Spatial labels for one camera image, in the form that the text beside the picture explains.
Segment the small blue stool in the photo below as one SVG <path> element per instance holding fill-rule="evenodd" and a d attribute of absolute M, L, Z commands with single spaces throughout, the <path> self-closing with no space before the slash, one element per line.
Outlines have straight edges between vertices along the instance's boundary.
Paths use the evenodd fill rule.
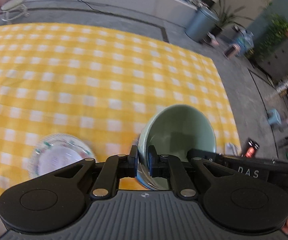
<path fill-rule="evenodd" d="M 279 112 L 276 109 L 270 109 L 267 111 L 268 124 L 270 126 L 280 126 L 282 124 Z"/>

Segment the small pink heater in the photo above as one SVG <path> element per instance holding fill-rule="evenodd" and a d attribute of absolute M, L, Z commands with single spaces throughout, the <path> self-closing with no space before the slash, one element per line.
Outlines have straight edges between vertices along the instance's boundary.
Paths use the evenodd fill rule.
<path fill-rule="evenodd" d="M 240 46 L 238 44 L 231 44 L 229 47 L 224 51 L 224 56 L 227 59 L 230 59 L 231 57 L 235 56 L 240 51 Z"/>

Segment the dark grey cabinet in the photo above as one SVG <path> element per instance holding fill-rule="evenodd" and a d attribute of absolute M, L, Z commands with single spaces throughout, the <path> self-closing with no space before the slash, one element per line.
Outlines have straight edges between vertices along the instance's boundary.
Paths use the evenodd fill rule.
<path fill-rule="evenodd" d="M 264 59 L 258 57 L 256 62 L 274 83 L 285 79 L 288 75 L 288 39 L 285 39 Z"/>

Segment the clear glass patterned plate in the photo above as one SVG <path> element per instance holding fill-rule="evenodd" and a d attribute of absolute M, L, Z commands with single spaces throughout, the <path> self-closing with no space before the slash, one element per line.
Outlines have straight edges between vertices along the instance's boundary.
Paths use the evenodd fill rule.
<path fill-rule="evenodd" d="M 83 140 L 70 134 L 55 133 L 44 137 L 34 146 L 27 169 L 33 179 L 85 158 L 96 157 Z"/>

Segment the green ceramic bowl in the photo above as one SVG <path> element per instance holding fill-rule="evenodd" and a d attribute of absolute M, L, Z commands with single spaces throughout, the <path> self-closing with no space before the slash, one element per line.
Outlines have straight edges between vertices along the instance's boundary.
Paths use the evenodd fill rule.
<path fill-rule="evenodd" d="M 189 105 L 171 105 L 154 115 L 139 135 L 137 181 L 150 190 L 167 190 L 164 178 L 153 178 L 148 171 L 148 147 L 159 155 L 175 155 L 187 162 L 187 152 L 194 148 L 216 152 L 216 136 L 207 117 Z"/>

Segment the small white patterned dish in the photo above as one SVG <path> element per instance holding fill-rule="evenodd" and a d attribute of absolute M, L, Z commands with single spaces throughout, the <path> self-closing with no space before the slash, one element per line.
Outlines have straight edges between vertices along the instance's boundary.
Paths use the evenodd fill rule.
<path fill-rule="evenodd" d="M 66 146 L 52 146 L 42 153 L 38 161 L 38 175 L 42 176 L 82 160 L 82 157 Z"/>

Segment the green potted floor plant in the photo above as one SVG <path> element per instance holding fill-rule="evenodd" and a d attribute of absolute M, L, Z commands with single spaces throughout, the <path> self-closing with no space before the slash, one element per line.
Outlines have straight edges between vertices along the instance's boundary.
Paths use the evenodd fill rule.
<path fill-rule="evenodd" d="M 218 18 L 218 22 L 215 24 L 214 28 L 210 31 L 213 36 L 219 35 L 225 27 L 228 25 L 234 24 L 238 27 L 243 27 L 240 23 L 237 22 L 239 19 L 253 21 L 252 18 L 248 16 L 242 16 L 238 13 L 245 9 L 245 6 L 240 6 L 236 9 L 231 9 L 231 6 L 226 6 L 225 0 L 218 0 L 219 8 L 218 10 L 212 8 L 213 12 Z"/>

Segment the grey blue trash bin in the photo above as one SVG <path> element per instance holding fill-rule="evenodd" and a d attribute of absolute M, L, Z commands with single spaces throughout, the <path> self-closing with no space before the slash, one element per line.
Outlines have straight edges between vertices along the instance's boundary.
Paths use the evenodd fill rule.
<path fill-rule="evenodd" d="M 218 21 L 219 18 L 214 12 L 207 7 L 201 7 L 186 28 L 185 34 L 195 42 L 200 42 Z"/>

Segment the blue water jug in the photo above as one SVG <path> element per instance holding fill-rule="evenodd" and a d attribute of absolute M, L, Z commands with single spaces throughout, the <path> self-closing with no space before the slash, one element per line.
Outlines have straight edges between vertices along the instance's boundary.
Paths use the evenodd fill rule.
<path fill-rule="evenodd" d="M 254 47 L 253 36 L 253 33 L 246 29 L 238 32 L 238 35 L 233 39 L 233 43 L 239 46 L 237 56 L 243 56 Z"/>

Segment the yellow white checkered tablecloth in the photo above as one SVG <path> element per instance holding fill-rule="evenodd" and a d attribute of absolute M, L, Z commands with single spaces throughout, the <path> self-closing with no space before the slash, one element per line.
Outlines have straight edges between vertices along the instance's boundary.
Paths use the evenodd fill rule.
<path fill-rule="evenodd" d="M 0 26 L 0 195 L 29 178 L 36 144 L 68 133 L 98 161 L 127 153 L 146 122 L 177 103 L 211 122 L 217 150 L 239 145 L 213 61 L 128 32 L 60 23 Z"/>

